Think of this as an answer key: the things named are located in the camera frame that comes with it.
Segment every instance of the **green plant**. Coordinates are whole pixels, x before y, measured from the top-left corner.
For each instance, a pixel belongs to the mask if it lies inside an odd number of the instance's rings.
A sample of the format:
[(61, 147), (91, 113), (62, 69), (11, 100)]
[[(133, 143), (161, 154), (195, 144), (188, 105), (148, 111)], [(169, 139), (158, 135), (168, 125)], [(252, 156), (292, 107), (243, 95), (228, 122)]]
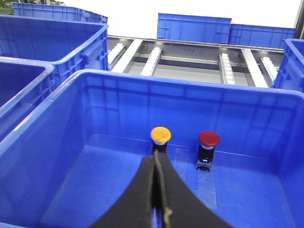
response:
[[(12, 2), (22, 2), (22, 3), (36, 3), (37, 0), (0, 0), (0, 14), (14, 15), (14, 9), (12, 7)], [(63, 1), (50, 0), (50, 5), (60, 5)]]

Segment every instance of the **yellow button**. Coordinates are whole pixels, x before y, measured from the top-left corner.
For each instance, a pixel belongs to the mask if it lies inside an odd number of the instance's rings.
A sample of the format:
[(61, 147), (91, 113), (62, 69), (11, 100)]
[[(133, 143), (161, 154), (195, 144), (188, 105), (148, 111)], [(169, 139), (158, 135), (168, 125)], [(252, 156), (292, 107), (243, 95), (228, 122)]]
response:
[(158, 143), (166, 143), (171, 139), (171, 132), (165, 127), (155, 127), (151, 131), (151, 138)]

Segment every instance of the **red button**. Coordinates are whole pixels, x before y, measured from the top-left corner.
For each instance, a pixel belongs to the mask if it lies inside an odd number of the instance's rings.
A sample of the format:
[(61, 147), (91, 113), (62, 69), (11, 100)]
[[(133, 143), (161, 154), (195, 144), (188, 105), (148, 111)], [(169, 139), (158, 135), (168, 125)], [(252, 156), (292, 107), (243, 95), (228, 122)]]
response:
[(207, 147), (214, 147), (219, 144), (219, 136), (212, 131), (204, 131), (199, 134), (199, 142)]

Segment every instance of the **crate floor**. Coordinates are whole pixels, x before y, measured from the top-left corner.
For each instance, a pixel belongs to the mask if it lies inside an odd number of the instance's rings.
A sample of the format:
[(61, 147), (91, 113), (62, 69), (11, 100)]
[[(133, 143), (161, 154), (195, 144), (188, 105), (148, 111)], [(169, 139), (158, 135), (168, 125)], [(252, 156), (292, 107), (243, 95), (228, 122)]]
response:
[[(151, 142), (94, 135), (67, 174), (40, 226), (88, 227), (115, 203), (142, 157), (151, 151)], [(269, 160), (216, 152), (209, 172), (195, 169), (197, 148), (168, 145), (168, 156), (192, 192), (231, 225), (294, 227), (283, 188)]]

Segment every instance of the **plastic bin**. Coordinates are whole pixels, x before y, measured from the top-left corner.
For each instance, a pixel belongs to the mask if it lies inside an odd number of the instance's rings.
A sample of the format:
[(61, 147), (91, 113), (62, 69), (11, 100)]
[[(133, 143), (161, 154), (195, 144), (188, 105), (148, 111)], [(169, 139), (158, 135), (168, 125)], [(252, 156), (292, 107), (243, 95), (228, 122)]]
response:
[(273, 88), (304, 92), (304, 40), (285, 40), (285, 54)]
[(226, 44), (231, 18), (158, 14), (157, 38)]
[[(0, 222), (88, 227), (166, 126), (174, 168), (216, 214), (237, 228), (300, 228), (302, 113), (297, 91), (76, 72), (0, 142)], [(195, 169), (204, 130), (221, 138), (211, 172)]]
[(80, 69), (108, 70), (106, 24), (0, 15), (0, 56), (47, 61), (55, 87)]
[(107, 23), (108, 21), (108, 17), (70, 6), (14, 2), (13, 8), (15, 11), (15, 16), (94, 23)]
[(231, 24), (228, 43), (266, 48), (284, 48), (284, 40), (293, 38), (295, 31), (295, 28)]
[(52, 91), (52, 65), (0, 57), (0, 141)]

